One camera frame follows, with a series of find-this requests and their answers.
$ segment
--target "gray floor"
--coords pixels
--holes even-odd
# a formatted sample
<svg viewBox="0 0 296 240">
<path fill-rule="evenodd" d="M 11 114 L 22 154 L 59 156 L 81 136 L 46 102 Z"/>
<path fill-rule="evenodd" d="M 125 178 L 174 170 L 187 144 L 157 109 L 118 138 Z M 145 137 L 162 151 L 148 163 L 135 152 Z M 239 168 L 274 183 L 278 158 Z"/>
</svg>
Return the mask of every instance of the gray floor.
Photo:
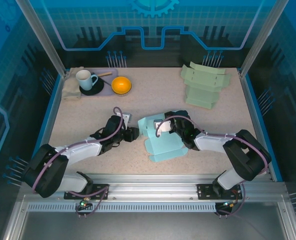
<svg viewBox="0 0 296 240">
<path fill-rule="evenodd" d="M 268 240 L 283 240 L 284 231 L 273 205 L 245 204 L 238 213 Z M 78 219 L 74 213 L 31 212 L 21 240 L 263 240 L 235 217 L 214 213 L 96 213 Z"/>
</svg>

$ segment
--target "glass panel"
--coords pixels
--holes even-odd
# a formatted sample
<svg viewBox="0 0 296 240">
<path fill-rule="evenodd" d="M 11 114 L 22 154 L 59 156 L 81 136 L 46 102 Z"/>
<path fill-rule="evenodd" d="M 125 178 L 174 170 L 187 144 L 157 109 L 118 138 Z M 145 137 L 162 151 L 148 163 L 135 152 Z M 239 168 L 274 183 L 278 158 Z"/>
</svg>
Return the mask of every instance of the glass panel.
<svg viewBox="0 0 296 240">
<path fill-rule="evenodd" d="M 239 67 L 274 2 L 31 1 L 68 68 Z"/>
<path fill-rule="evenodd" d="M 0 239 L 57 72 L 13 0 L 0 1 Z"/>
<path fill-rule="evenodd" d="M 281 175 L 296 193 L 296 0 L 289 1 L 249 77 Z"/>
</svg>

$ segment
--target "white mug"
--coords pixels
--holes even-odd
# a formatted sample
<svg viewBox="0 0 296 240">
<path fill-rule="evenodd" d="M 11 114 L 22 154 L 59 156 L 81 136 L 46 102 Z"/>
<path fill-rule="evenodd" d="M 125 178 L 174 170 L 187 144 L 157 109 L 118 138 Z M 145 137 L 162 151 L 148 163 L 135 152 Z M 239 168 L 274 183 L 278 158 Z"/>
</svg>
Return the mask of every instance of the white mug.
<svg viewBox="0 0 296 240">
<path fill-rule="evenodd" d="M 76 78 L 85 91 L 88 91 L 92 88 L 94 84 L 98 81 L 99 77 L 95 74 L 92 74 L 88 70 L 80 70 L 76 74 Z"/>
</svg>

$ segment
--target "metal post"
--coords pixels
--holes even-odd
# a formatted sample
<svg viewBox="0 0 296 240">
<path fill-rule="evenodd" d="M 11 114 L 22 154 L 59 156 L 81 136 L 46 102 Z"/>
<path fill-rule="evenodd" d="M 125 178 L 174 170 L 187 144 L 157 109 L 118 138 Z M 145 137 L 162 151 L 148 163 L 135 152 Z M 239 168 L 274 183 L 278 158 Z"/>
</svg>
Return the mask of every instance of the metal post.
<svg viewBox="0 0 296 240">
<path fill-rule="evenodd" d="M 267 40 L 268 36 L 270 35 L 274 25 L 278 21 L 280 15 L 282 14 L 282 11 L 284 7 L 287 5 L 288 0 L 278 0 L 274 4 L 273 8 L 271 9 L 266 21 L 264 22 L 262 29 L 260 30 L 256 40 L 254 41 L 246 59 L 244 60 L 242 66 L 241 66 L 241 76 L 245 76 L 251 65 L 253 64 L 255 58 L 259 54 L 263 44 Z"/>
<path fill-rule="evenodd" d="M 58 53 L 56 52 L 47 32 L 42 26 L 40 19 L 37 16 L 37 13 L 34 11 L 31 3 L 28 0 L 16 0 L 16 2 L 19 5 L 24 16 L 26 17 L 27 21 L 29 22 L 34 33 L 36 34 L 42 47 L 49 56 L 49 59 L 51 60 L 52 64 L 54 65 L 58 73 L 64 77 L 66 69 Z"/>
</svg>

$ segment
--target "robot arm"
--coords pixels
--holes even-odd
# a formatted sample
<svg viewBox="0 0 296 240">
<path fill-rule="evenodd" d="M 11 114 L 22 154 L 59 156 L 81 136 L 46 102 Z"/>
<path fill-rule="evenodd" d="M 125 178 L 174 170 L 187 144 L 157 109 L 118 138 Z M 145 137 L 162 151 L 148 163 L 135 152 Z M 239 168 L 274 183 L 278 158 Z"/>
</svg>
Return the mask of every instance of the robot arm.
<svg viewBox="0 0 296 240">
<path fill-rule="evenodd" d="M 130 118 L 131 115 L 129 113 L 124 113 L 123 119 L 121 119 L 119 113 L 111 116 L 106 126 L 90 135 L 84 140 L 84 143 L 72 146 L 61 153 L 44 172 L 35 191 L 43 198 L 51 196 L 56 191 L 74 191 L 89 194 L 90 192 L 87 191 L 92 189 L 92 180 L 81 172 L 77 172 L 77 174 L 66 173 L 67 167 L 83 159 L 104 154 L 112 147 L 119 146 L 122 140 L 132 142 L 137 139 L 139 129 L 128 127 Z M 123 121 L 123 123 L 117 134 L 107 140 L 93 143 L 93 140 L 106 138 L 115 132 L 120 121 Z M 44 165 L 55 154 L 65 148 L 66 146 L 52 147 L 49 144 L 42 145 L 24 170 L 23 181 L 32 187 Z"/>
<path fill-rule="evenodd" d="M 190 119 L 188 112 L 185 110 L 165 113 L 166 118 L 170 116 L 183 116 Z M 156 129 L 160 123 L 155 122 Z M 253 180 L 264 169 L 262 158 L 248 145 L 233 137 L 249 143 L 260 151 L 267 163 L 271 162 L 269 153 L 247 130 L 241 130 L 233 134 L 209 134 L 195 128 L 192 122 L 181 117 L 171 118 L 169 121 L 165 121 L 163 125 L 160 126 L 159 133 L 170 131 L 170 133 L 178 134 L 189 149 L 196 151 L 209 150 L 227 154 L 232 168 L 224 171 L 213 182 L 213 189 L 219 196 L 222 192 L 230 190 L 243 181 Z"/>
</svg>

